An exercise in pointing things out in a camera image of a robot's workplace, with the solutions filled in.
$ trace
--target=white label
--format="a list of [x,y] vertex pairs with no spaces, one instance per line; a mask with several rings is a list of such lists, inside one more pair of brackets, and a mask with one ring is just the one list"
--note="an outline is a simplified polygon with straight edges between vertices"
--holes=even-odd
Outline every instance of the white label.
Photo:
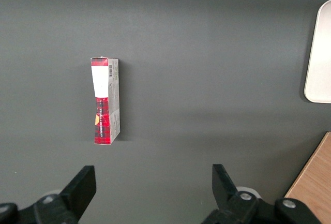
[[91,66],[95,97],[108,97],[108,66]]

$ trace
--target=small box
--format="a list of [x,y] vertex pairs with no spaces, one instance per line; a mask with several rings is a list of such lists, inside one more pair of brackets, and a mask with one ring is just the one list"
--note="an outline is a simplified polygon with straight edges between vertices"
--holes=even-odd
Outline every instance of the small box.
[[97,103],[94,143],[110,145],[119,134],[118,59],[91,58],[94,93]]

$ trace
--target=barcode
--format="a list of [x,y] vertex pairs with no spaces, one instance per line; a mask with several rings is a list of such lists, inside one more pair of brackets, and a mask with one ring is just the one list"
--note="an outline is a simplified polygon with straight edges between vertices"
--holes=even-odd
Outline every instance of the barcode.
[[113,66],[112,65],[109,66],[109,76],[110,77],[113,76]]

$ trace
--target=red plaid pattern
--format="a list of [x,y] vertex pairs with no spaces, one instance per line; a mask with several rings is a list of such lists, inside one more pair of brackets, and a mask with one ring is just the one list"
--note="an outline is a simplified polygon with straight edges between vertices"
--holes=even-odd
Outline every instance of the red plaid pattern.
[[93,57],[91,66],[108,66],[108,59],[106,57]]
[[95,125],[95,144],[110,144],[110,121],[109,121],[109,101],[108,98],[96,98],[97,116],[99,122]]

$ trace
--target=black clamp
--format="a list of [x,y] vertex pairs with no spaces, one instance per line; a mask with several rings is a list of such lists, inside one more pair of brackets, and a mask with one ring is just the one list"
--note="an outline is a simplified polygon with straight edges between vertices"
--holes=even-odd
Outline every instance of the black clamp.
[[20,211],[14,203],[0,204],[0,224],[77,224],[95,192],[94,166],[84,166],[58,195],[42,197]]
[[223,165],[213,165],[213,194],[219,209],[202,224],[320,224],[299,200],[281,198],[272,206],[250,192],[238,191]]

